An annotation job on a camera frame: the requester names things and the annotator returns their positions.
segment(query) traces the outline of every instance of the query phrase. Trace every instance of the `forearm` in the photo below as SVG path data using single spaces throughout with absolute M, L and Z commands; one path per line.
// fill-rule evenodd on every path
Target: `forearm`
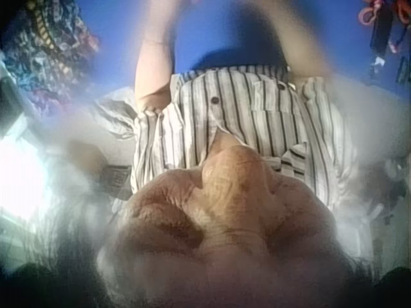
M 164 109 L 171 101 L 170 80 L 173 64 L 167 42 L 146 37 L 136 69 L 137 106 Z
M 278 36 L 284 56 L 298 77 L 325 76 L 329 67 L 311 31 L 296 14 L 289 0 L 256 0 Z
M 173 72 L 171 32 L 177 18 L 178 1 L 151 0 L 136 69 L 137 107 L 164 109 L 171 101 Z

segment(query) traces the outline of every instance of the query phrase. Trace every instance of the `bedding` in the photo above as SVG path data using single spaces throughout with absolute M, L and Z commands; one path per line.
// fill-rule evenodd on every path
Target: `bedding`
M 38 118 L 71 108 L 91 91 L 92 59 L 99 39 L 82 20 L 74 0 L 30 0 L 3 42 L 4 64 Z

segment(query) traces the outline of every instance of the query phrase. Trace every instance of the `bright light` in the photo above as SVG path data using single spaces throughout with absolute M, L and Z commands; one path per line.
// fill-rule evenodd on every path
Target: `bright light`
M 24 140 L 0 141 L 0 206 L 28 221 L 44 204 L 46 171 L 37 149 Z

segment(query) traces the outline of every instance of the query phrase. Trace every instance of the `white striped shirt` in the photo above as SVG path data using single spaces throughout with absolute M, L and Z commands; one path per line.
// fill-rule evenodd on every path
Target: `white striped shirt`
M 162 112 L 139 112 L 134 121 L 134 192 L 167 170 L 201 165 L 220 129 L 277 172 L 306 183 L 330 209 L 337 204 L 355 152 L 322 78 L 310 78 L 301 95 L 283 69 L 262 65 L 176 78 L 172 102 Z

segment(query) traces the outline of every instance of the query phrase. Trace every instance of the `patterned fabric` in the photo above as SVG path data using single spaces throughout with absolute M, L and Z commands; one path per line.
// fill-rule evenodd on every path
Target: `patterned fabric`
M 22 14 L 23 25 L 4 47 L 4 62 L 36 116 L 52 116 L 87 92 L 99 42 L 74 0 L 31 0 Z
M 355 167 L 355 150 L 321 78 L 298 95 L 281 70 L 241 66 L 179 75 L 173 101 L 134 121 L 133 191 L 171 169 L 201 165 L 217 130 L 308 185 L 331 210 Z

